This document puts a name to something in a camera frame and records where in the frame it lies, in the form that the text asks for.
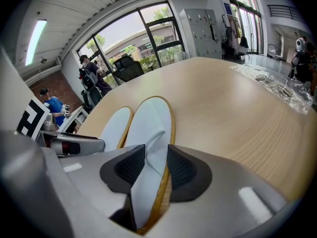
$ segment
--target wooden table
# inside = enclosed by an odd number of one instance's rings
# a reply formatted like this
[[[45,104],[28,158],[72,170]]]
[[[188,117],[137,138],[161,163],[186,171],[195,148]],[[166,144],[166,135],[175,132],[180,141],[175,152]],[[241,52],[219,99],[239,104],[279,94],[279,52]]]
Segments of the wooden table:
[[[192,58],[148,72],[110,91],[78,133],[99,137],[119,108],[160,95],[175,113],[176,145],[235,160],[295,200],[315,172],[317,113],[296,112],[232,65]]]

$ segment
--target white cabinet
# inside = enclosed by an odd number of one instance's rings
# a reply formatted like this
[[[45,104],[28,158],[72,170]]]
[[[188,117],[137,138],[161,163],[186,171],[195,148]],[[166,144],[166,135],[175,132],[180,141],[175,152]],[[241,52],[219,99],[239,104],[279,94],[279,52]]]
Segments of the white cabinet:
[[[179,16],[189,57],[222,59],[219,29],[213,10],[184,9]]]

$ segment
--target ceiling light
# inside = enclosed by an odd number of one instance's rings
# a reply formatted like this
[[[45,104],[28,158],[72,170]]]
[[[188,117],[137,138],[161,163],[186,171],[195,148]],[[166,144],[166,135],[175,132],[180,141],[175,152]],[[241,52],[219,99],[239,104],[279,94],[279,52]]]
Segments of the ceiling light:
[[[41,36],[41,33],[42,33],[46,23],[47,23],[46,20],[38,20],[38,22],[36,23],[36,26],[35,26],[35,28],[33,30],[32,37],[31,37],[31,40],[30,40],[28,53],[26,55],[26,61],[25,61],[25,65],[26,66],[31,64],[32,61],[33,61],[35,48],[36,48],[36,46],[38,44],[39,38]]]

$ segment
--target man in black shirt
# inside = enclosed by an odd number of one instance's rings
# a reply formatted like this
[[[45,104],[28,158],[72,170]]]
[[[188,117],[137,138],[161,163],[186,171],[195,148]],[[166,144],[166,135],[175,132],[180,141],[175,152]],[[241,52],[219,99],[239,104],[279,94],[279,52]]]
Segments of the man in black shirt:
[[[103,96],[106,95],[107,92],[112,90],[111,86],[104,81],[105,72],[102,69],[98,68],[97,65],[95,65],[93,62],[89,61],[88,56],[80,56],[79,61],[84,69],[87,69],[97,76],[98,82],[96,86],[101,90]]]

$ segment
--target plastic bag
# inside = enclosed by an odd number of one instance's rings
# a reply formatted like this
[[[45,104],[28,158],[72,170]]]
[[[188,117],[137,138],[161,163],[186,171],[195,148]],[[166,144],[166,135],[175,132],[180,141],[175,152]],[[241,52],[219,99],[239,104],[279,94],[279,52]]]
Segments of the plastic bag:
[[[309,85],[304,85],[296,78],[292,79],[278,72],[249,63],[230,66],[230,68],[258,81],[297,112],[307,115],[313,104]]]

